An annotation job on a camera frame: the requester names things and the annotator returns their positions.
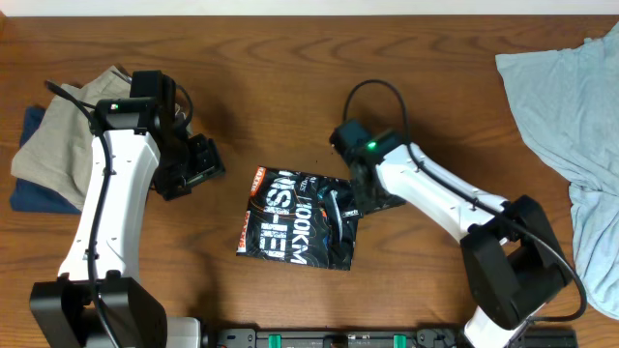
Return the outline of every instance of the snack bag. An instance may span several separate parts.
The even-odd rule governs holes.
[[[359,218],[347,180],[258,167],[237,255],[349,271]]]

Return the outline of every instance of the blue cloth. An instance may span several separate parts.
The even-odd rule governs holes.
[[[569,180],[576,271],[619,319],[619,24],[575,49],[496,56],[524,143]]]
[[[44,114],[45,110],[38,107],[26,109],[19,147],[23,146],[39,128]],[[58,192],[23,179],[17,179],[15,190],[9,201],[11,208],[17,212],[81,214]]]

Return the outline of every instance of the folded cloth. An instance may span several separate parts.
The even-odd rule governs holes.
[[[23,131],[19,139],[19,146],[23,146],[32,134],[39,128],[45,110],[38,107],[28,107],[23,119]],[[60,213],[80,214],[63,196],[49,188],[33,184],[23,179],[17,179],[15,190],[9,198],[11,208],[17,212],[30,213]]]
[[[127,98],[130,84],[109,68],[94,81],[78,89],[62,87],[78,100],[96,104],[101,99]],[[81,210],[92,168],[93,135],[88,121],[70,102],[55,97],[41,122],[13,158],[11,174],[52,189]]]
[[[576,49],[496,56],[524,143],[569,180],[576,271],[619,319],[619,24]]]

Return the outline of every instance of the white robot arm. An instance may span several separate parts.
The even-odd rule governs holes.
[[[48,88],[79,107],[60,87],[48,82]],[[149,190],[170,200],[224,172],[213,140],[187,135],[192,114],[187,94],[190,116],[175,120],[175,92],[174,81],[161,72],[135,72],[130,98],[99,101],[86,114],[96,129],[77,234],[57,280],[35,283],[30,298],[52,348],[109,347],[110,340],[114,347],[202,345],[197,319],[167,317],[139,284],[139,238]],[[85,307],[96,301],[95,308]]]
[[[350,167],[362,214],[409,202],[460,244],[469,287],[479,304],[464,328],[471,346],[509,345],[573,278],[581,289],[533,199],[522,196],[510,203],[475,188],[429,159],[418,145],[400,140],[393,131],[371,138],[355,120],[336,128],[330,141]],[[521,247],[506,256],[501,246],[509,241],[520,241]],[[580,310],[559,320],[584,312],[584,290],[581,295]]]

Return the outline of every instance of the wooden table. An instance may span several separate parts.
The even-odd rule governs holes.
[[[475,304],[457,243],[412,206],[362,220],[352,271],[235,256],[258,164],[347,177],[328,137],[362,79],[405,96],[414,140],[490,192],[528,193],[572,260],[568,183],[522,143],[494,55],[577,47],[617,22],[605,16],[8,18],[0,42],[0,346],[45,347],[28,298],[53,280],[78,217],[15,213],[10,163],[26,106],[47,105],[45,79],[85,83],[107,67],[161,69],[195,103],[193,126],[216,139],[227,173],[190,196],[151,194],[142,228],[145,288],[174,316],[214,327],[410,328],[464,324]],[[380,87],[351,115],[401,130]],[[544,309],[577,307],[573,286]],[[572,323],[582,347],[614,347],[619,323],[593,308]]]

